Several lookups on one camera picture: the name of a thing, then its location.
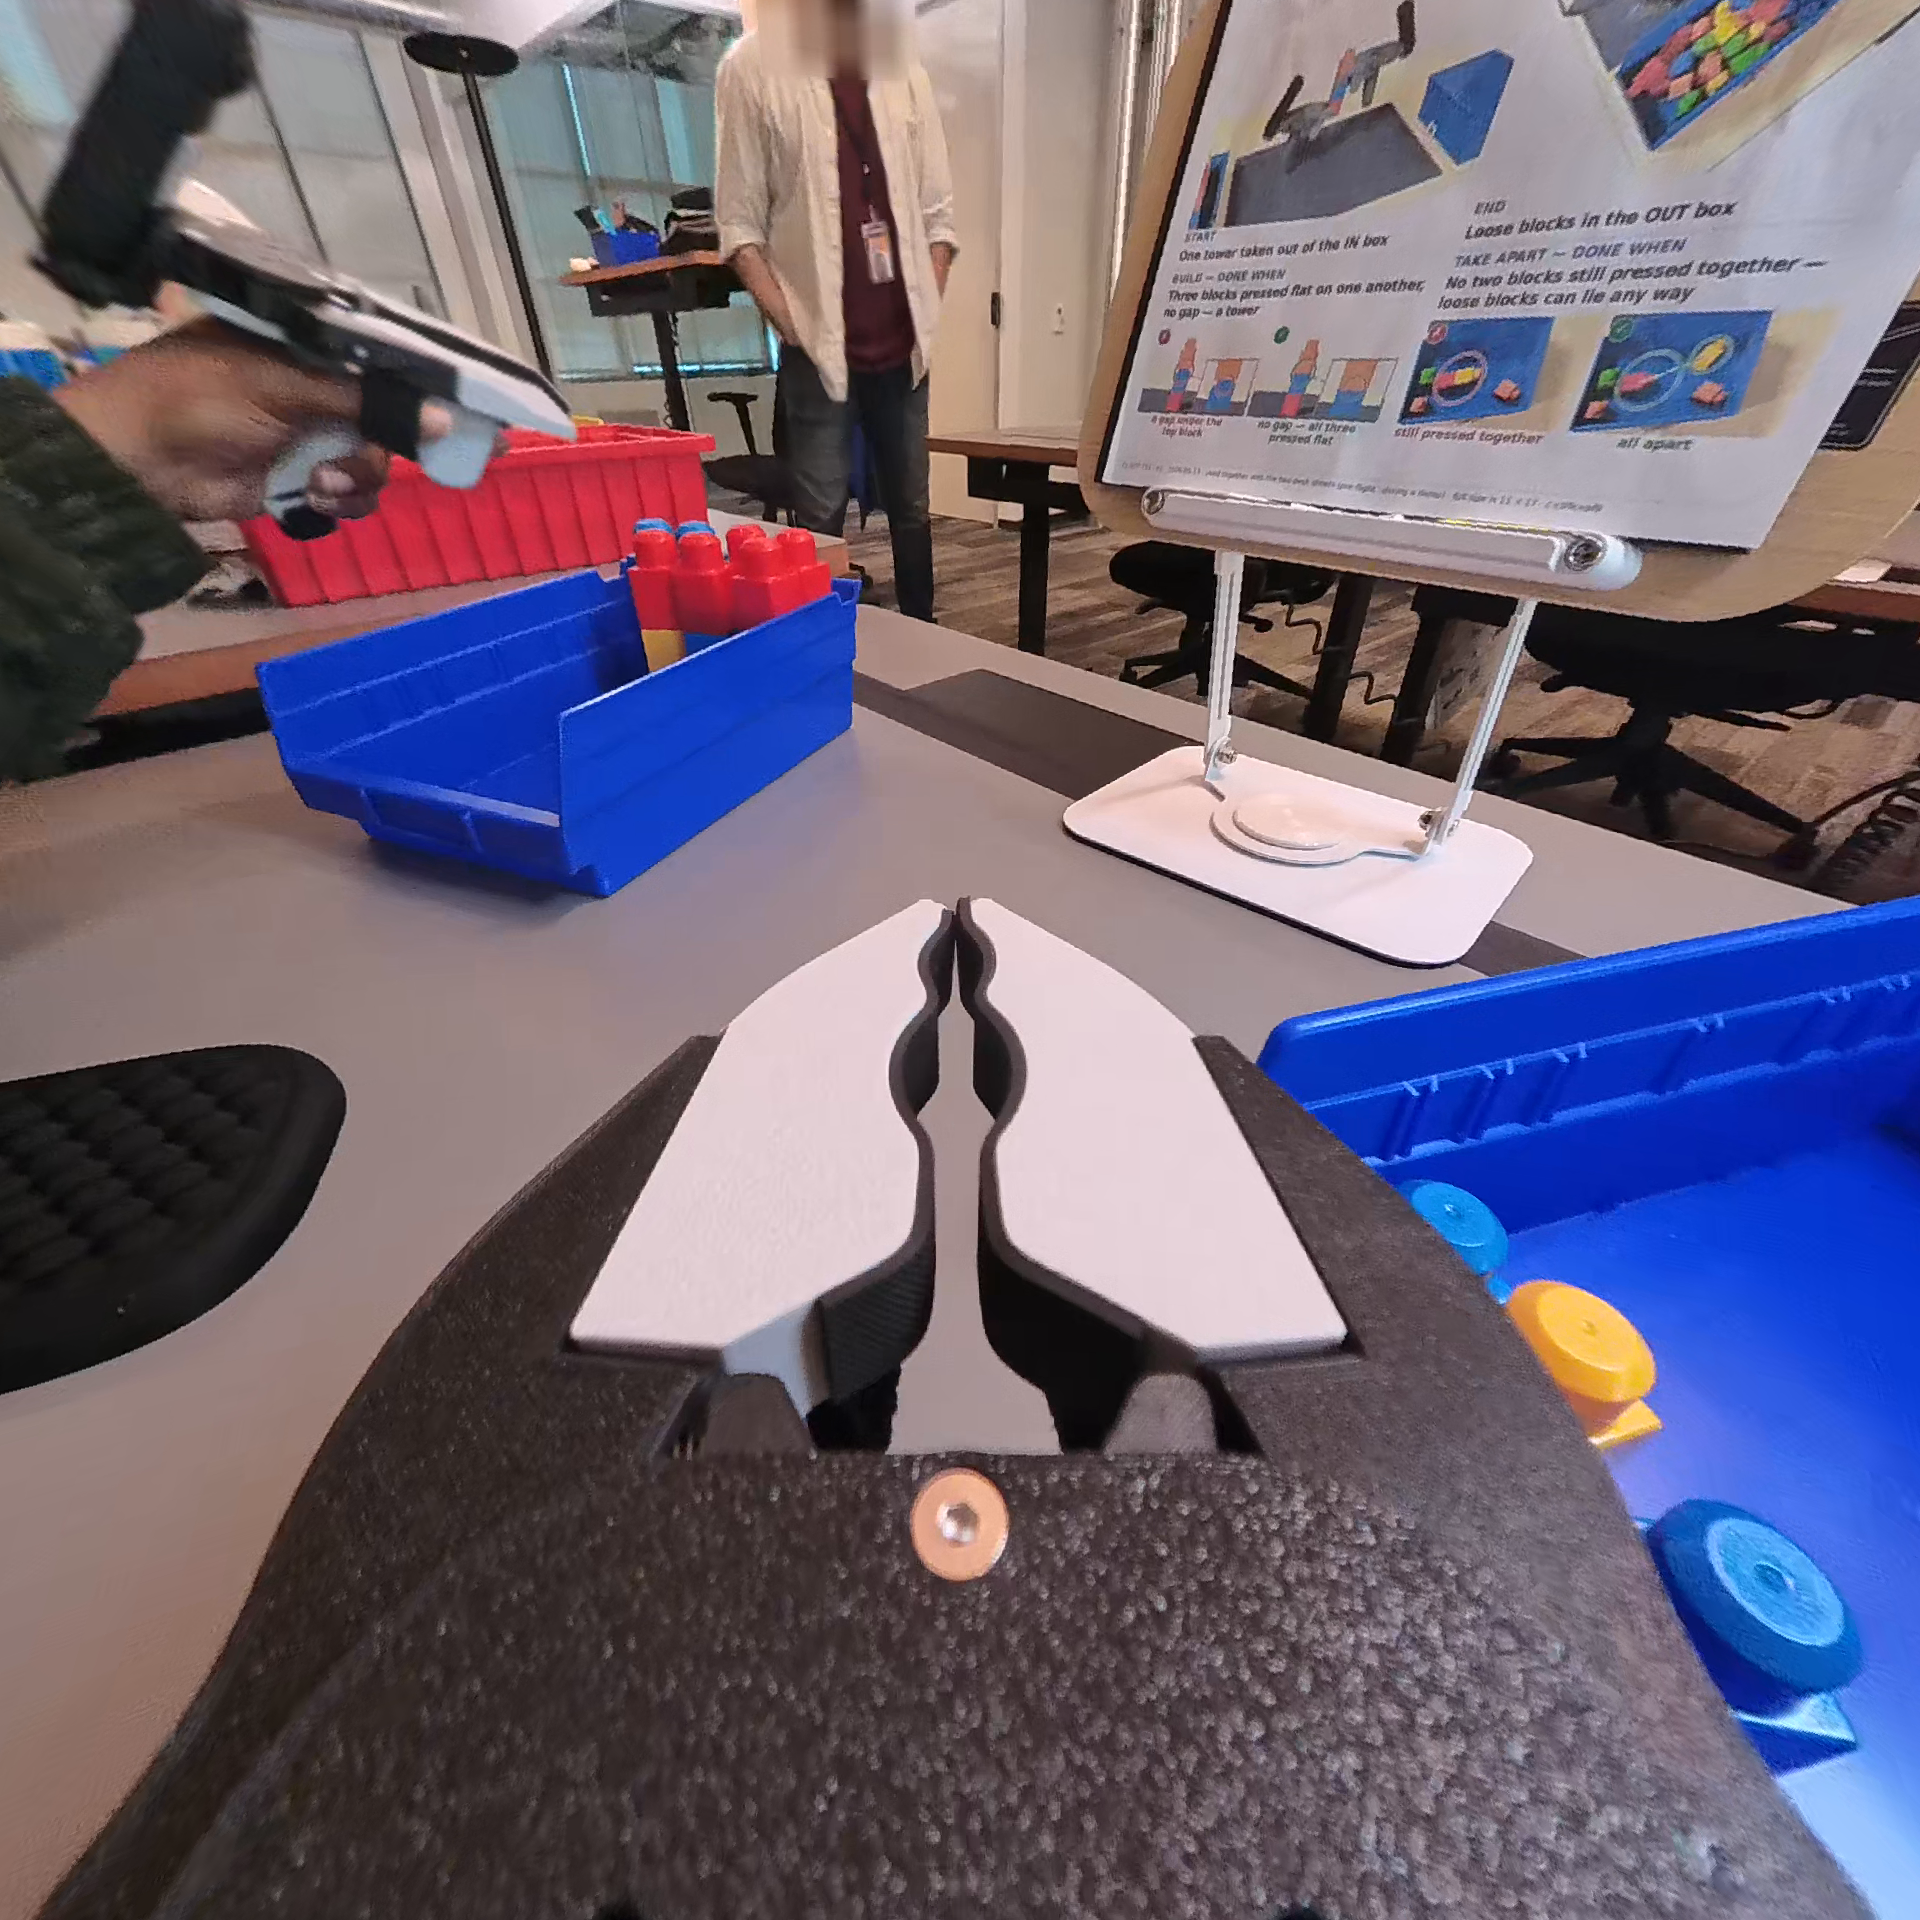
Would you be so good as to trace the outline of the black floor lamp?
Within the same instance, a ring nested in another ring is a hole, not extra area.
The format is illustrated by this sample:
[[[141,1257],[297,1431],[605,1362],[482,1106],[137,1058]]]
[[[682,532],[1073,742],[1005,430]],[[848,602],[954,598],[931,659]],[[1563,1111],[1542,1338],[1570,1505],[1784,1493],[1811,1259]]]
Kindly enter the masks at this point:
[[[451,76],[463,87],[471,131],[486,172],[486,189],[501,228],[501,243],[511,267],[511,284],[518,297],[518,314],[534,363],[545,382],[553,382],[553,358],[545,346],[543,324],[533,292],[533,277],[526,269],[518,228],[511,215],[511,197],[501,167],[493,129],[488,121],[486,81],[506,78],[518,69],[518,55],[502,41],[451,29],[410,33],[401,53],[419,69]]]

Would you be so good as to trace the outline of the person's left forearm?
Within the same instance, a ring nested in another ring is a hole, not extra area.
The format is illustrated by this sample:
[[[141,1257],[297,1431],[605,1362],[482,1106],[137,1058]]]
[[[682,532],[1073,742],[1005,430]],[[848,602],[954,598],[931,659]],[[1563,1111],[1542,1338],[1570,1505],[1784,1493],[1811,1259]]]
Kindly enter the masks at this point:
[[[208,570],[175,516],[29,380],[1,382],[1,779],[48,778]]]

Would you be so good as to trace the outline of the red plastic bin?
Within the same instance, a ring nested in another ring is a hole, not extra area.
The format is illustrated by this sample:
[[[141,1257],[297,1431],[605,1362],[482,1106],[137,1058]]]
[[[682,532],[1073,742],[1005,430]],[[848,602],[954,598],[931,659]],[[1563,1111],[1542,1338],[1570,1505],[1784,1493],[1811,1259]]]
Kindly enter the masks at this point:
[[[653,425],[585,423],[573,442],[514,430],[471,489],[391,457],[370,516],[304,542],[272,516],[237,531],[286,607],[506,582],[624,559],[640,518],[704,518],[713,451],[707,434]]]

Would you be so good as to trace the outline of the printed instruction sheet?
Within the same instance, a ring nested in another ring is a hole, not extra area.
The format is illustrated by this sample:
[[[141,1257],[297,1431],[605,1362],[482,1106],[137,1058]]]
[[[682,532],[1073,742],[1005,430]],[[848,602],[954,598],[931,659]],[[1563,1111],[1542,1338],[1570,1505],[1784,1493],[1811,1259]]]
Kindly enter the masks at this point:
[[[1098,478],[1760,543],[1915,385],[1915,2],[1235,2]]]

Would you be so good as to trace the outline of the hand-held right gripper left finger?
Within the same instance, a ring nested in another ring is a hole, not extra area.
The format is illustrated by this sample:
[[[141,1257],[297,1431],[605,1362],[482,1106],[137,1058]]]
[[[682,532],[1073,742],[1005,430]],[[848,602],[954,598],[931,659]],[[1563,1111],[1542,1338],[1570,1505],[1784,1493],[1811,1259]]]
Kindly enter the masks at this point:
[[[568,1323],[594,1355],[782,1385],[800,1418],[927,1321],[952,913],[917,900],[778,979],[715,1043]]]

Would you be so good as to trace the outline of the wooden standing desk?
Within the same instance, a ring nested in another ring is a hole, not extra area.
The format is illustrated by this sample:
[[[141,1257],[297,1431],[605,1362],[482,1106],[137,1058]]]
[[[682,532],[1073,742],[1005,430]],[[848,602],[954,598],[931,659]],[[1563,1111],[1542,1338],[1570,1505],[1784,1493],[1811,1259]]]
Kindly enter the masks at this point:
[[[559,277],[559,286],[585,292],[601,319],[645,317],[653,324],[666,421],[689,433],[687,390],[679,358],[679,316],[718,311],[742,291],[728,260],[715,251],[657,253],[614,267],[589,267]]]

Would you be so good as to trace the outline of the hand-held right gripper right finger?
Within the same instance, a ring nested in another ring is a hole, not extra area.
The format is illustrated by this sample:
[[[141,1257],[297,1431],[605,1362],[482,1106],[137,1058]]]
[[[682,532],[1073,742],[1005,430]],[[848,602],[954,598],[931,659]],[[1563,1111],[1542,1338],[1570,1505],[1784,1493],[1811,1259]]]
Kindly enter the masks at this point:
[[[970,897],[954,964],[991,1118],[977,1301],[1059,1445],[1104,1445],[1146,1377],[1338,1354],[1349,1321],[1183,1019]]]

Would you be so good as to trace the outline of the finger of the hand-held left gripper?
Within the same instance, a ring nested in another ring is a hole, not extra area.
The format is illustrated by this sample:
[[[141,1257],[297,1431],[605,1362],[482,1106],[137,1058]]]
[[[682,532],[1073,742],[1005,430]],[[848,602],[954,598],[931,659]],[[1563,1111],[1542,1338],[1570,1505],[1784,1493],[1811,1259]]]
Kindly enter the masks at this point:
[[[573,442],[576,423],[553,382],[445,319],[374,292],[352,294],[352,337],[381,382],[418,401],[553,442]]]
[[[416,413],[416,462],[442,489],[472,489],[506,433],[501,398],[419,398]]]

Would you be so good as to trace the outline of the black office chair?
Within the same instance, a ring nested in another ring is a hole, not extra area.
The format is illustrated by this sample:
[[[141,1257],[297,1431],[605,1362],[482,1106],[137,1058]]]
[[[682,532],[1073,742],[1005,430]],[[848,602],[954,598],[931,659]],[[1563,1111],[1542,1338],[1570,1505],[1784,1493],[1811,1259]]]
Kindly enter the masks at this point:
[[[1200,699],[1208,699],[1213,678],[1213,623],[1215,623],[1215,565],[1222,558],[1213,551],[1168,543],[1136,542],[1112,553],[1109,563],[1111,582],[1131,591],[1137,612],[1174,612],[1183,619],[1174,647],[1128,655],[1119,666],[1119,681],[1146,691],[1168,687],[1174,681],[1193,681]],[[1336,585],[1333,572],[1278,559],[1246,559],[1238,570],[1238,623],[1256,634],[1271,634],[1272,619],[1263,607],[1280,607],[1285,627],[1307,627],[1314,645],[1325,641],[1321,617],[1295,617],[1328,598]]]
[[[704,462],[707,491],[745,495],[759,503],[762,521],[798,524],[798,499],[792,470],[786,459],[786,421],[778,389],[773,395],[773,442],[761,447],[754,439],[752,395],[746,390],[710,390],[707,401],[733,407],[742,453],[718,454]]]
[[[1639,810],[1658,844],[1675,844],[1673,803],[1683,795],[1776,829],[1773,863],[1811,861],[1819,826],[1800,821],[1705,761],[1673,748],[1673,727],[1705,718],[1736,729],[1784,731],[1790,716],[1829,716],[1861,699],[1915,703],[1915,627],[1800,622],[1773,607],[1720,622],[1667,622],[1554,607],[1537,612],[1523,655],[1546,693],[1583,687],[1621,699],[1609,735],[1505,735],[1478,770],[1478,788],[1535,799],[1575,783],[1610,783],[1610,804]]]

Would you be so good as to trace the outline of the blue plastic bin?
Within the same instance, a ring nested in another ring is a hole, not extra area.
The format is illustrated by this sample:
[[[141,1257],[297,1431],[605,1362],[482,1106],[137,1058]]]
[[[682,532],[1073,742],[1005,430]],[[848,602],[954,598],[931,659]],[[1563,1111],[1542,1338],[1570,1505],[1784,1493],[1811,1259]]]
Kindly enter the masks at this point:
[[[610,897],[853,724],[857,580],[646,667],[585,570],[255,671],[298,799],[391,849]]]
[[[1873,1916],[1918,1914],[1918,905],[1280,1023],[1259,1068],[1391,1187],[1503,1222],[1513,1290],[1600,1297],[1657,1362],[1610,1455],[1792,1535],[1856,1611],[1857,1750],[1773,1775]]]

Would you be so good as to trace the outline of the white document stand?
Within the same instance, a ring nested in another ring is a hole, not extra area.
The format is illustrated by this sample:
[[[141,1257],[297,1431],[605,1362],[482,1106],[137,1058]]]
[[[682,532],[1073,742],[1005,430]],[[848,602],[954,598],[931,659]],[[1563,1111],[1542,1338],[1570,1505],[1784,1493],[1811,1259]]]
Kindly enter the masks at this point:
[[[1410,970],[1462,959],[1528,867],[1523,844],[1467,818],[1522,641],[1539,607],[1699,622],[1821,588],[1891,532],[1915,501],[1915,393],[1867,451],[1816,453],[1747,549],[1635,542],[1539,524],[1336,511],[1246,495],[1109,487],[1098,437],[1161,233],[1179,143],[1222,5],[1202,5],[1163,83],[1139,161],[1078,447],[1078,485],[1111,531],[1217,553],[1207,735],[1066,806],[1066,833],[1150,871]],[[1442,585],[1513,604],[1472,742],[1446,799],[1411,804],[1333,778],[1243,758],[1231,745],[1238,574],[1295,563],[1357,582]]]

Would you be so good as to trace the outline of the person's left hand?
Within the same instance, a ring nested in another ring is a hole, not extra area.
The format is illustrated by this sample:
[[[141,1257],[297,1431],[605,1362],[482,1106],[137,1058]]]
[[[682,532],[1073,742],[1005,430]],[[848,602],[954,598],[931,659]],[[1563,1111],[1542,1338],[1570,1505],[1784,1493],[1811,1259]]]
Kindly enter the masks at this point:
[[[326,516],[363,518],[391,459],[358,437],[358,390],[217,319],[193,319],[53,395],[64,417],[169,515],[248,521],[267,509],[272,470],[301,443],[342,430],[305,495]]]

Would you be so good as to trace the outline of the cluster of block towers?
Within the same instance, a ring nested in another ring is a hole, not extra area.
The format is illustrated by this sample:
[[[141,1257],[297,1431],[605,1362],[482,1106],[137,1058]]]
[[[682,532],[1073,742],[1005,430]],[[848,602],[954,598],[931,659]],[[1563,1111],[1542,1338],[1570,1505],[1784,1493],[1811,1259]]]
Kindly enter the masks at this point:
[[[718,532],[702,518],[638,518],[624,575],[646,671],[832,598],[814,534],[768,521]]]

